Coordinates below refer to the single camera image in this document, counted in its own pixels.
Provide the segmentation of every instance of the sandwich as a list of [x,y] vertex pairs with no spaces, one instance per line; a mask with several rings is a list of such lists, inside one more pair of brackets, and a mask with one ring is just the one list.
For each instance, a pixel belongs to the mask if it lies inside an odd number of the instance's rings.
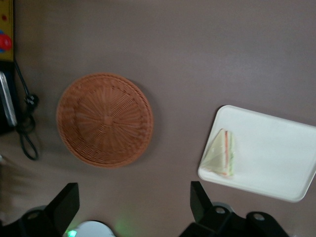
[[209,148],[201,163],[201,167],[229,177],[234,174],[235,139],[231,132],[221,129]]

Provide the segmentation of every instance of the red object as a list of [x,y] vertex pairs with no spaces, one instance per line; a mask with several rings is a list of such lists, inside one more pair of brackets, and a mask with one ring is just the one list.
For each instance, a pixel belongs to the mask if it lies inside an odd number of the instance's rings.
[[12,40],[8,35],[0,34],[0,49],[8,51],[12,48]]

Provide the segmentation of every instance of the green light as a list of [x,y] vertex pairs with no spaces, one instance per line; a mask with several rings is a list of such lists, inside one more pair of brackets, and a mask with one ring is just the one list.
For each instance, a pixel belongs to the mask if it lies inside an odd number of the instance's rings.
[[67,233],[68,237],[75,237],[76,234],[77,234],[77,231],[69,231],[69,232]]

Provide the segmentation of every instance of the black device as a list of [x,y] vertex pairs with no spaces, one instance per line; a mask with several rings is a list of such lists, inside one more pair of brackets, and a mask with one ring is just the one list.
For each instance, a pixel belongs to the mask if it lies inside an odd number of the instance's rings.
[[[24,154],[32,160],[38,159],[38,152],[28,134],[35,128],[32,116],[39,98],[30,94],[14,56],[14,4],[13,0],[0,1],[2,18],[0,21],[0,135],[16,130]],[[19,104],[14,73],[15,70],[25,90],[26,109]],[[31,155],[25,147],[25,141],[33,149]]]
[[213,205],[200,182],[191,182],[190,206],[196,222],[180,237],[289,237],[278,222],[264,212],[246,219],[223,205]]
[[[196,222],[179,237],[289,237],[278,222],[264,212],[246,219],[224,205],[213,205],[200,182],[191,182],[190,206]],[[7,226],[1,237],[61,237],[79,209],[77,183],[68,184],[44,209],[26,213]]]
[[79,210],[78,183],[69,183],[44,210],[33,210],[7,226],[1,237],[61,237]]

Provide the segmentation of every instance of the white object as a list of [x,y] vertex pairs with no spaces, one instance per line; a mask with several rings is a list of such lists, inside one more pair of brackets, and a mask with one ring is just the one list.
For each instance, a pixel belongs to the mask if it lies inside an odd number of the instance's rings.
[[82,222],[68,232],[71,237],[115,237],[111,229],[98,221]]
[[235,140],[231,132],[221,129],[208,146],[201,167],[222,176],[233,175]]
[[221,177],[200,166],[201,179],[290,202],[305,196],[316,173],[316,127],[223,106],[202,161],[221,128],[235,136],[234,176]]

